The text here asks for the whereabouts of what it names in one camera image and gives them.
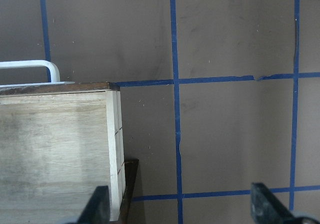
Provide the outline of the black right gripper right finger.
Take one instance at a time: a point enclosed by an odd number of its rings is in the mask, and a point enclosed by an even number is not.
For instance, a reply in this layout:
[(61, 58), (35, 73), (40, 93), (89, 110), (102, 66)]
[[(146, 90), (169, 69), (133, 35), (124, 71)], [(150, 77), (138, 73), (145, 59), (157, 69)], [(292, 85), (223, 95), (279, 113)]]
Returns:
[(250, 196), (250, 213), (255, 223), (300, 223), (300, 218), (294, 217), (263, 183), (252, 183)]

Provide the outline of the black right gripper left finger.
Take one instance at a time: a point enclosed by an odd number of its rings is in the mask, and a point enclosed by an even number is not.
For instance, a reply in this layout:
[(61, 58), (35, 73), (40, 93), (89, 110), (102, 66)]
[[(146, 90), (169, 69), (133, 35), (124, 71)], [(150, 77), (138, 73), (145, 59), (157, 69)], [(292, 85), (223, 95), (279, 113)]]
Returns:
[(110, 199), (108, 186), (97, 186), (91, 198), (86, 204), (78, 223), (109, 223), (110, 222)]

